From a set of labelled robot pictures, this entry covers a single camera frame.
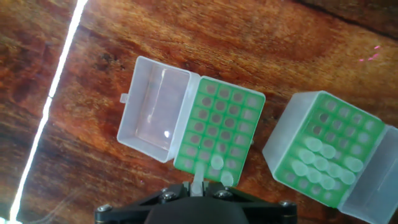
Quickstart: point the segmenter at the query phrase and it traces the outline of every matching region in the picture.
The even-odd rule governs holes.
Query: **clear plastic lid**
[[[183,102],[192,75],[197,74],[138,57],[129,93],[121,97],[126,107],[118,141],[160,162],[172,159],[169,150],[180,112],[187,110]]]
[[[380,145],[339,210],[369,223],[384,224],[397,207],[398,129],[386,126]]]

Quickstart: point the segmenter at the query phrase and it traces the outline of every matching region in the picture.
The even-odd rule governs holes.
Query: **black mechanical part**
[[[265,202],[221,183],[203,183],[203,197],[190,197],[190,184],[171,185],[121,208],[103,205],[96,224],[296,224],[297,206],[290,201]]]

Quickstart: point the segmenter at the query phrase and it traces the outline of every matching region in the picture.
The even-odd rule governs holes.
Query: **wood grain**
[[[298,0],[381,35],[398,39],[398,1]]]
[[[3,217],[29,155],[75,4],[0,2]],[[27,179],[22,220],[50,213],[46,220],[52,223],[92,223],[98,205],[126,205],[192,179],[171,162],[161,164],[116,140],[124,109],[119,97],[128,92],[138,55],[267,96],[239,190],[270,202],[297,202],[299,223],[364,223],[277,183],[261,150],[299,91],[329,91],[398,126],[398,44],[277,0],[89,1]],[[59,204],[61,209],[51,213]],[[391,223],[397,222],[396,215]]]

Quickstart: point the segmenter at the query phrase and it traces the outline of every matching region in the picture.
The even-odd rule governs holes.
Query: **plastic box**
[[[263,155],[275,180],[369,223],[398,206],[398,130],[325,92],[296,93]]]
[[[118,141],[160,162],[180,147],[200,76],[138,57],[118,131]]]
[[[118,141],[160,162],[236,185],[265,103],[262,93],[138,57]]]

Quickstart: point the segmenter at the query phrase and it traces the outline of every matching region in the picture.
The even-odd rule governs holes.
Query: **screw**
[[[279,202],[279,205],[283,206],[283,207],[288,207],[289,205],[293,205],[294,203],[291,202],[290,200],[283,200]]]
[[[166,192],[166,193],[163,193],[160,197],[162,199],[168,201],[168,200],[171,200],[171,199],[173,199],[175,197],[175,193],[174,192]]]
[[[100,206],[97,208],[97,211],[99,211],[99,212],[106,212],[109,210],[112,210],[112,206],[109,204],[106,204],[106,205],[103,205],[103,206]]]
[[[220,199],[223,199],[223,198],[226,198],[226,197],[231,197],[231,196],[232,196],[232,193],[231,193],[231,192],[228,192],[228,191],[226,191],[226,190],[219,190],[219,191],[217,191],[217,192],[214,194],[214,197],[220,198]]]

